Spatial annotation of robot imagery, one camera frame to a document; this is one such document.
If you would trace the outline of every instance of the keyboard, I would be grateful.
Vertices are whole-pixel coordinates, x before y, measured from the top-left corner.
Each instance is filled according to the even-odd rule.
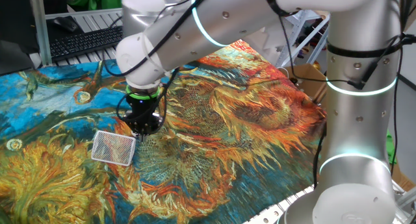
[[[105,49],[117,45],[123,39],[122,26],[67,36],[50,42],[53,61]]]

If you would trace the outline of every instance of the white mesh square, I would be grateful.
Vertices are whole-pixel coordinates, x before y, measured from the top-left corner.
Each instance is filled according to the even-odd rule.
[[[91,158],[122,166],[129,166],[135,153],[136,139],[119,134],[97,131]]]

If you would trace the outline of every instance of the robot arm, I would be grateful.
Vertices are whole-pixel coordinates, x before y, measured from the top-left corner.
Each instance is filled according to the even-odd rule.
[[[122,72],[138,64],[161,40],[194,2],[166,11],[143,32],[128,36],[117,47],[117,63]],[[299,8],[345,11],[368,0],[277,0],[288,12]],[[165,71],[209,55],[278,20],[267,0],[205,0],[157,52],[136,71],[126,76],[130,86],[139,89],[158,84]]]
[[[197,0],[168,10],[146,32],[123,39],[117,63],[129,71],[152,51]],[[395,216],[385,135],[393,99],[398,51],[384,53],[401,33],[398,0],[276,0],[280,10],[331,11],[328,36],[329,80],[358,81],[375,59],[378,69],[362,90],[328,82],[328,136],[320,183],[293,203],[278,223],[385,223]],[[161,77],[187,62],[279,20],[270,0],[204,0],[145,63],[126,75],[135,93],[156,92]],[[139,99],[127,100],[135,109]]]

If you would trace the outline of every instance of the tapestry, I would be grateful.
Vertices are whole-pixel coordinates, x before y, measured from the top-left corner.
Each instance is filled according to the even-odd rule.
[[[181,68],[130,166],[94,161],[96,131],[131,135],[115,115],[125,85],[102,62],[0,77],[13,223],[243,223],[312,184],[325,112],[243,41]]]

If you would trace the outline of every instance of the green light ring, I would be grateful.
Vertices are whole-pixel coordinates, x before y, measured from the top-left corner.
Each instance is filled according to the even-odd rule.
[[[343,93],[346,95],[355,95],[355,96],[370,96],[370,95],[377,95],[380,93],[384,93],[388,90],[390,90],[397,82],[397,78],[387,87],[382,88],[381,90],[376,90],[376,91],[370,91],[370,92],[353,92],[353,91],[348,91],[348,90],[344,90],[342,88],[338,88],[335,85],[333,85],[331,82],[328,81],[328,78],[326,78],[326,82],[328,83],[328,86],[331,87],[333,90],[339,92],[339,93]]]
[[[196,26],[198,26],[201,33],[207,38],[207,40],[209,40],[212,44],[220,46],[220,47],[229,46],[229,45],[224,45],[224,44],[218,43],[216,40],[214,40],[212,37],[209,36],[208,32],[203,28],[203,26],[201,24],[200,18],[198,17],[198,13],[196,12],[196,8],[192,9],[192,15],[194,16]]]
[[[321,165],[321,167],[320,167],[320,169],[319,169],[319,174],[320,174],[320,172],[322,172],[322,168],[323,168],[326,164],[330,163],[331,161],[333,161],[333,160],[335,160],[335,159],[342,158],[342,157],[347,157],[347,156],[358,156],[358,157],[363,157],[363,158],[368,158],[368,159],[374,160],[374,161],[376,161],[377,163],[379,163],[379,164],[383,165],[383,166],[384,166],[384,168],[385,168],[385,169],[387,169],[387,170],[388,170],[388,172],[390,173],[390,168],[389,168],[388,166],[386,166],[386,165],[385,165],[385,163],[383,163],[381,160],[378,160],[377,158],[375,158],[375,157],[373,157],[373,156],[364,155],[364,154],[360,154],[360,153],[343,153],[343,154],[341,154],[341,155],[333,156],[333,157],[329,158],[328,160],[326,160],[326,161],[325,161],[325,162]]]
[[[151,95],[150,95],[150,97],[149,97],[148,95],[137,95],[137,94],[134,94],[134,93],[130,90],[130,88],[129,88],[129,86],[128,86],[128,85],[125,87],[125,91],[126,91],[127,93],[132,93],[132,94],[130,94],[129,96],[130,96],[130,97],[132,97],[132,98],[134,98],[134,99],[138,99],[138,100],[150,100],[150,97],[151,97],[151,98],[156,98],[156,97],[160,94],[160,92],[161,92],[161,88],[160,88],[160,87],[158,87],[158,88],[157,88],[157,91],[156,91],[155,93],[151,94]]]

